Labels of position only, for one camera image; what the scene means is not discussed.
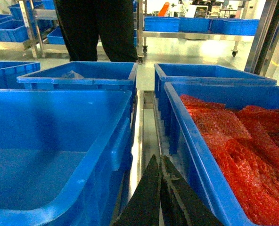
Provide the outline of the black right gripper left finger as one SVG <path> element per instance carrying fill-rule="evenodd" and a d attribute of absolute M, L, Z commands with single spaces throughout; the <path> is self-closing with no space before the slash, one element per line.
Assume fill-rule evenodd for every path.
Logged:
<path fill-rule="evenodd" d="M 152 155 L 127 206 L 113 223 L 114 226 L 159 225 L 161 172 Z"/>

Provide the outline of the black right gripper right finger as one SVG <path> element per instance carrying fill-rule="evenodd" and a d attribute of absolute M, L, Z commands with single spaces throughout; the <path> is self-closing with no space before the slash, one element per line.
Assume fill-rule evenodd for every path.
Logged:
<path fill-rule="evenodd" d="M 161 208 L 166 226 L 221 226 L 167 156 L 161 156 Z"/>

